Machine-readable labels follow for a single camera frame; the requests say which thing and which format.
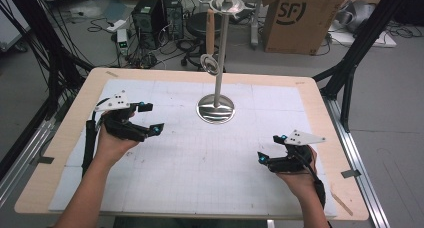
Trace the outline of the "person's right hand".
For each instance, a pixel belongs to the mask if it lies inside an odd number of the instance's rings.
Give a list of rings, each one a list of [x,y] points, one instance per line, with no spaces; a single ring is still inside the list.
[[[315,163],[317,153],[312,148],[310,148],[310,151],[312,160],[303,170],[294,173],[277,173],[277,176],[286,183],[290,191],[298,199],[312,200],[318,197],[314,186],[315,179],[313,177],[316,173]]]

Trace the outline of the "person's dark clothing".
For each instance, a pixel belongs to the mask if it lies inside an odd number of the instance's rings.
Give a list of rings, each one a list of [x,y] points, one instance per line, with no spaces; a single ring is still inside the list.
[[[265,220],[117,217],[113,228],[268,228]]]

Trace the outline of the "aluminium rail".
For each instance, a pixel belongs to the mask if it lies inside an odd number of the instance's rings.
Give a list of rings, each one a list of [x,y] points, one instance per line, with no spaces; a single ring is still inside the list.
[[[0,209],[6,204],[27,169],[43,160],[42,150],[53,138],[57,125],[54,118],[42,120],[38,124],[29,125],[23,132],[23,138],[17,140],[18,155],[0,179]]]
[[[353,177],[359,187],[374,228],[391,228],[384,209],[378,199],[365,164],[357,149],[352,134],[345,130],[341,118],[341,108],[335,100],[323,99],[341,146],[350,166],[350,170],[359,170],[361,176]]]

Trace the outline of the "black round stool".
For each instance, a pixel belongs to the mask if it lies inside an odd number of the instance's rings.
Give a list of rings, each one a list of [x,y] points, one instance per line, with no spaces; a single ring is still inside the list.
[[[200,12],[192,15],[186,22],[186,30],[194,37],[191,46],[185,51],[185,56],[181,60],[182,66],[191,64],[202,71],[200,57],[206,53],[206,21],[207,13]]]

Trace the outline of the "thin wooden stick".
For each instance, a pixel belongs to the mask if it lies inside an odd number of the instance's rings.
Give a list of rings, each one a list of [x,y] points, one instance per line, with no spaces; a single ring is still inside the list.
[[[343,208],[350,216],[353,216],[353,211],[339,198],[335,193],[331,192],[333,199]]]

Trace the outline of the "person's left hand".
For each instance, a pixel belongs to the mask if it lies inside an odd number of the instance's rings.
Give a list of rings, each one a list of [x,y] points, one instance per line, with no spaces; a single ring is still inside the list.
[[[137,141],[120,139],[109,134],[105,123],[102,123],[93,164],[102,169],[110,169],[136,145],[138,145]]]

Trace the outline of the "silver grey bundle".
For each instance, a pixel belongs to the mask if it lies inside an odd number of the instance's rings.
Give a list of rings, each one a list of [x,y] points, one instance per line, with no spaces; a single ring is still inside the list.
[[[348,0],[337,12],[335,20],[351,33],[357,33],[371,17],[375,4],[364,0]]]

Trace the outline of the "slim black computer tower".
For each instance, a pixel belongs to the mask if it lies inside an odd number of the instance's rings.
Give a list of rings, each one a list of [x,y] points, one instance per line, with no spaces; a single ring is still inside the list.
[[[171,40],[182,39],[183,30],[183,8],[180,0],[163,0],[166,16],[168,36]]]

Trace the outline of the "brown cardboard box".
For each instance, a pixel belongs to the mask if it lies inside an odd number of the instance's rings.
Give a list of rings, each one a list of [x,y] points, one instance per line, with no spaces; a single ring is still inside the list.
[[[345,0],[262,0],[264,51],[314,55]]]

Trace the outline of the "metal strainer with wooden handle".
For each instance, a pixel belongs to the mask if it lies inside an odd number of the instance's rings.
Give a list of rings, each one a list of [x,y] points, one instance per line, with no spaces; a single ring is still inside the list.
[[[214,54],[214,44],[215,44],[215,19],[214,12],[209,9],[206,15],[206,53],[201,55],[201,65],[203,69],[213,75],[217,76],[218,63],[213,57]]]

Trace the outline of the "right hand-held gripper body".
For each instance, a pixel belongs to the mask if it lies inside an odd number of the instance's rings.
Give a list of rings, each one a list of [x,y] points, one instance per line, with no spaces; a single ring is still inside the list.
[[[325,142],[326,138],[294,130],[283,145],[287,150],[284,157],[270,158],[268,169],[273,173],[301,171],[312,160],[311,144]]]

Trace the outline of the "white flat board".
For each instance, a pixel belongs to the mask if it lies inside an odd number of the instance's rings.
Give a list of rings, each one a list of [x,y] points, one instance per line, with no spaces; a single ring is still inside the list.
[[[386,31],[382,31],[374,38],[369,35],[366,35],[364,38],[360,38],[359,36],[354,37],[354,34],[348,31],[344,26],[337,22],[333,22],[328,30],[328,33],[331,35],[333,44],[342,45],[345,47],[352,46],[356,40],[359,40],[360,42],[373,41],[373,47],[394,48],[397,46],[397,43]]]

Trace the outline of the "silver metal stand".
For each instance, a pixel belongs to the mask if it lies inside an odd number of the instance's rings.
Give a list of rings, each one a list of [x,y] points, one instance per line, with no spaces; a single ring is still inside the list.
[[[229,18],[246,9],[242,0],[210,0],[209,9],[215,15],[221,15],[221,29],[218,56],[213,57],[218,63],[218,75],[215,77],[215,91],[200,99],[197,104],[197,114],[210,124],[223,124],[231,120],[235,115],[235,105],[233,101],[221,93],[224,62],[226,56],[226,44],[229,27]]]

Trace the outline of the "large black computer tower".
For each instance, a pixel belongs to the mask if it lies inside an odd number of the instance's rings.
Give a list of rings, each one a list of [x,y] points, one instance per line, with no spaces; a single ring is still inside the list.
[[[166,26],[162,0],[139,0],[131,15],[142,45],[157,49],[159,32]]]

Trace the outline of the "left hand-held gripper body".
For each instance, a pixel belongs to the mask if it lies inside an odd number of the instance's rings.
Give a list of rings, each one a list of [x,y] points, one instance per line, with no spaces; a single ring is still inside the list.
[[[138,112],[138,103],[131,103],[126,92],[122,90],[100,101],[94,111],[106,112],[102,120],[109,134],[120,139],[143,142],[148,137],[149,129],[130,122],[133,114]]]

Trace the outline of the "white power strip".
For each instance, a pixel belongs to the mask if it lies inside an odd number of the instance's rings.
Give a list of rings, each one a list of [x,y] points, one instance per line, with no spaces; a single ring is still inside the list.
[[[117,29],[120,29],[126,23],[125,20],[118,20],[114,22],[112,25],[106,28],[108,32],[115,32]]]

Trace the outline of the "black metal frame stand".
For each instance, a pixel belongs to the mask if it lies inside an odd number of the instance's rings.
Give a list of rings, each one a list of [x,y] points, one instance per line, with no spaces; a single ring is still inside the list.
[[[392,17],[406,1],[407,0],[380,0],[364,28],[357,36],[364,38],[366,35],[369,35],[374,38],[379,35],[384,31]],[[372,44],[373,41],[360,42],[356,40],[340,62],[313,76],[316,82],[329,78],[327,84],[320,89],[321,95],[329,100],[335,100],[340,90],[343,90],[340,121],[348,132],[350,132],[349,114],[355,71],[372,47]]]
[[[2,2],[0,2],[0,10],[27,41],[40,67],[48,71],[48,97],[0,161],[0,181],[11,170],[12,165],[23,152],[24,146],[29,141],[30,136],[34,134],[35,129],[43,120],[50,119],[53,116],[58,108],[59,96],[65,90],[76,90],[82,86],[85,78],[80,74],[77,67],[87,72],[94,69],[93,65],[82,60],[64,46],[51,25],[45,9],[41,5],[41,0],[12,0],[12,2],[41,43],[40,46],[33,41],[32,36],[14,18],[12,13],[7,11]]]

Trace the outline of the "white device with green light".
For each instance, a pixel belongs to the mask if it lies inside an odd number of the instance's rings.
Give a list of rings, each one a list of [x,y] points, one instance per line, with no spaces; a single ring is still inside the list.
[[[116,32],[116,41],[121,54],[128,53],[128,34],[126,29],[118,29]]]

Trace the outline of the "white grid mat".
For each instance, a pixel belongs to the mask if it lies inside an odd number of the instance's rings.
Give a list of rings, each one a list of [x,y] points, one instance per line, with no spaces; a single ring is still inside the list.
[[[125,91],[132,102],[152,104],[135,124],[161,123],[163,132],[132,148],[109,173],[104,213],[189,216],[298,217],[298,201],[258,161],[259,153],[282,157],[274,136],[310,129],[295,87],[226,84],[234,117],[208,124],[196,112],[213,84],[110,80],[102,98]]]

